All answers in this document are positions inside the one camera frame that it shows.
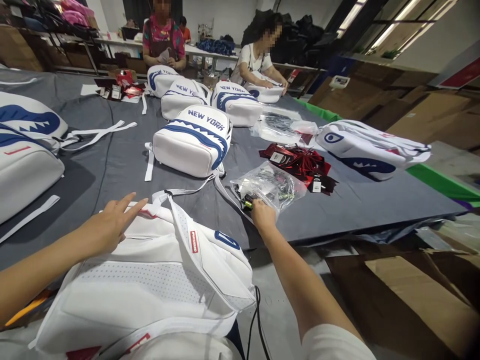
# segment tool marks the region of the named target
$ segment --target apron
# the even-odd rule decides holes
[[[158,58],[160,55],[164,55],[165,57],[168,56],[168,58],[174,58],[175,61],[179,60],[177,50],[175,49],[174,42],[173,42],[173,32],[174,32],[173,30],[174,30],[174,21],[172,20],[168,38],[166,40],[154,41],[154,37],[152,34],[151,20],[148,20],[148,32],[150,36],[150,56],[151,57]]]

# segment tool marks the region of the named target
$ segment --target floral shirt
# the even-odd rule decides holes
[[[184,43],[184,36],[182,34],[182,30],[180,30],[179,26],[170,19],[168,23],[160,27],[155,19],[155,15],[150,16],[150,27],[151,27],[151,35],[153,37],[153,41],[164,41],[170,40],[170,29],[172,30],[172,42],[175,50],[178,53],[178,57],[183,59],[185,57],[185,43]],[[150,49],[150,33],[145,24],[143,24],[143,46]]]

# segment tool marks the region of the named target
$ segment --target finger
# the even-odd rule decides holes
[[[148,201],[149,201],[148,197],[144,198],[143,200],[140,200],[123,215],[124,229],[126,229],[130,225],[130,223],[135,219],[139,211],[142,210],[142,208],[148,203]]]
[[[137,195],[136,192],[131,192],[122,200],[120,200],[115,207],[115,211],[119,214],[123,214],[125,212],[125,209],[129,206],[130,202],[134,199],[135,195]]]
[[[118,201],[116,201],[116,200],[111,200],[111,201],[109,201],[109,202],[106,204],[106,206],[105,206],[105,208],[103,209],[103,211],[106,211],[106,212],[112,211],[112,210],[115,209],[115,207],[117,206],[117,203],[118,203]]]

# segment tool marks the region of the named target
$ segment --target green strip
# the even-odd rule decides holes
[[[310,112],[318,115],[325,121],[331,123],[337,120],[342,120],[340,115],[322,109],[318,106],[312,105],[305,101],[296,99],[300,104],[305,106]],[[439,193],[445,195],[447,198],[464,201],[470,203],[474,208],[480,207],[480,193],[463,185],[460,182],[442,174],[425,164],[417,164],[406,170],[410,175],[416,177],[421,182],[427,184],[429,187],[437,190]]]
[[[331,112],[329,110],[322,109],[321,107],[312,105],[302,100],[298,100],[298,99],[295,99],[295,100],[297,100],[300,104],[305,106],[311,113],[314,113],[315,115],[318,115],[319,117],[321,117],[327,123],[332,123],[334,121],[343,119],[343,117],[340,117],[340,115],[334,112]]]
[[[417,164],[406,171],[450,199],[470,203],[474,208],[480,207],[479,192],[456,182],[441,172],[435,171],[428,165]]]

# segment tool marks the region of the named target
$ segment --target gray fabric cover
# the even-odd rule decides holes
[[[145,142],[167,121],[162,118],[160,99],[149,97],[147,115],[142,116],[142,102],[131,104],[105,100],[98,95],[80,96],[82,84],[94,84],[83,75],[0,70],[0,81],[25,85],[1,85],[0,91],[36,99],[56,111],[70,129],[107,128],[119,120],[137,127],[116,132],[95,145],[73,154],[61,153],[65,177],[18,215],[0,225],[0,236],[26,215],[37,209],[49,196],[60,201],[0,245],[0,270],[53,243],[80,226],[112,199],[136,191],[137,199],[150,197],[163,189],[196,189],[203,182],[164,165],[155,164],[151,182],[144,182],[147,169]],[[305,120],[318,125],[325,121],[310,113],[293,98],[280,99],[279,106],[299,111]],[[230,180],[259,166],[265,159],[259,150],[269,142],[251,137],[248,128],[235,128],[231,147],[223,163]],[[464,208],[410,174],[403,172],[384,181],[372,181],[346,167],[327,153],[332,165],[329,175],[339,181],[331,196],[308,192],[294,202],[278,219],[278,228],[289,242],[305,245],[321,243],[344,233],[380,227],[396,227],[401,222],[418,222],[464,211]],[[175,202],[196,222],[233,237],[243,250],[262,246],[256,229],[225,201],[213,183],[200,192],[178,196]]]

